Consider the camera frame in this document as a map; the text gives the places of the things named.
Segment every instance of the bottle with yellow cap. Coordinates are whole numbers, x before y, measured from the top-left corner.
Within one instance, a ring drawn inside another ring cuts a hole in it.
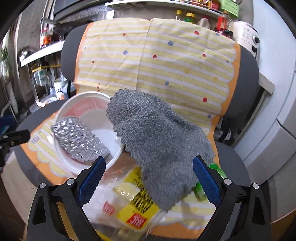
[[[195,15],[191,12],[186,13],[186,18],[184,19],[185,22],[194,23]]]
[[[181,10],[177,10],[176,11],[176,20],[181,20],[181,15],[182,15],[182,11]]]

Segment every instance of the green plastic object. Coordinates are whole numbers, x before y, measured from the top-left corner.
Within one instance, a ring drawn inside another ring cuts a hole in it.
[[[231,18],[239,17],[239,5],[232,0],[221,0],[221,11],[229,12]]]
[[[210,165],[210,168],[215,169],[223,179],[226,178],[225,173],[223,172],[222,169],[219,168],[219,166],[216,163],[212,163]],[[204,192],[204,190],[202,188],[202,185],[200,183],[196,184],[196,187],[194,188],[193,191],[194,191],[194,193],[195,193],[198,200],[204,201],[204,200],[207,199],[207,196],[206,196],[206,194],[205,194],[205,192]]]

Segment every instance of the blue gripper pad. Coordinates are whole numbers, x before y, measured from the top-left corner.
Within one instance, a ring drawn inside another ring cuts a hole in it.
[[[90,170],[78,190],[77,203],[80,207],[89,203],[91,197],[98,186],[104,172],[106,170],[106,162],[104,158],[100,158],[96,165]]]
[[[218,207],[221,203],[219,187],[198,157],[193,159],[193,171],[207,195],[209,202]]]

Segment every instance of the white cup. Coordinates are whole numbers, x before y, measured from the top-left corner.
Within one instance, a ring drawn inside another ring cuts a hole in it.
[[[67,84],[67,81],[60,81],[60,78],[54,81],[54,89],[58,100],[64,100],[63,87]]]

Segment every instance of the yellow label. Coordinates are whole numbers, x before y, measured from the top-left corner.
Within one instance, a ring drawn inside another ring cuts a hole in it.
[[[130,227],[141,230],[159,211],[158,206],[148,196],[141,182],[141,168],[135,167],[125,177],[124,183],[132,183],[140,189],[134,199],[121,209],[116,217]]]

